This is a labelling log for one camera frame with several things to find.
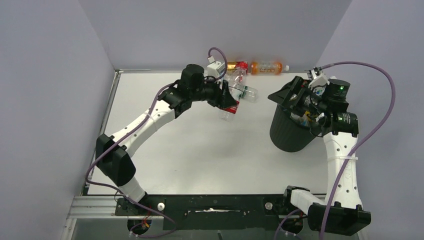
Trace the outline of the clear bottle dark green label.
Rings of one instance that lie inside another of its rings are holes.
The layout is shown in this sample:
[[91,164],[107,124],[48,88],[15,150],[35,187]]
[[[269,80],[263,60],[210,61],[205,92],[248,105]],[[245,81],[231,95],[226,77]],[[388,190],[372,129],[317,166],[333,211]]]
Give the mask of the clear bottle dark green label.
[[246,100],[250,103],[256,103],[259,97],[259,91],[251,86],[232,86],[231,95],[236,101],[240,99]]

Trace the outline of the yellow juice bottle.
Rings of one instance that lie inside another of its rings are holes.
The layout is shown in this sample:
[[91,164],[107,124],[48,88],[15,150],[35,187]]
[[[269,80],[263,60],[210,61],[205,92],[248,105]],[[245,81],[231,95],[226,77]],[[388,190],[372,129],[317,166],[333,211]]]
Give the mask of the yellow juice bottle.
[[304,127],[312,126],[312,119],[310,117],[310,112],[306,111],[302,117],[299,118],[299,122]]

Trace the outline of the black ribbed plastic bin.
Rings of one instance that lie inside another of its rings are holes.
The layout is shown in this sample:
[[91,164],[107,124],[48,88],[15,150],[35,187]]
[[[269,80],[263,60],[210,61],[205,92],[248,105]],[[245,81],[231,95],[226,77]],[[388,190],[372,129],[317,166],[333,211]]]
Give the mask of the black ribbed plastic bin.
[[321,134],[317,123],[312,122],[311,127],[302,126],[300,117],[277,105],[269,130],[270,139],[277,148],[289,153],[298,152]]

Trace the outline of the clear bottle red blue label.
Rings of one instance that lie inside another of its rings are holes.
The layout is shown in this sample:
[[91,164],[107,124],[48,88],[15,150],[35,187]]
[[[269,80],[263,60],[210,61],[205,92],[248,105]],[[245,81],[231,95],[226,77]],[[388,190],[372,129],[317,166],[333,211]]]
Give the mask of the clear bottle red blue label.
[[246,85],[246,71],[244,69],[234,69],[227,71],[224,80],[228,82],[228,86],[233,89],[242,90]]

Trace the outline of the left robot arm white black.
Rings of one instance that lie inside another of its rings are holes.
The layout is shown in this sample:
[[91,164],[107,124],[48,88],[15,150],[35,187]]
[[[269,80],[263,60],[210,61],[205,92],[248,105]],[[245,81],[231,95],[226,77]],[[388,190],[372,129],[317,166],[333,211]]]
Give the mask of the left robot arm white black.
[[218,61],[207,68],[188,64],[179,79],[162,87],[151,106],[123,129],[96,140],[95,165],[117,187],[118,192],[139,202],[147,195],[138,183],[132,156],[161,127],[178,118],[194,102],[207,102],[219,109],[234,107],[238,101],[223,80],[227,67]]

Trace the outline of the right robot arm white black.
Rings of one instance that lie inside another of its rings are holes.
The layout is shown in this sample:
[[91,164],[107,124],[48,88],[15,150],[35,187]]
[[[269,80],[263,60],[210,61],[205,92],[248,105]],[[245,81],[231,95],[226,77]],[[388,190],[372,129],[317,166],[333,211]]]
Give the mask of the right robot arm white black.
[[348,112],[346,96],[350,83],[340,79],[304,79],[296,76],[268,99],[276,103],[269,135],[272,143],[288,153],[299,152],[313,139],[323,139],[327,156],[325,199],[307,188],[288,186],[281,199],[289,214],[301,210],[309,228],[330,234],[352,236],[370,224],[357,185],[359,123]]

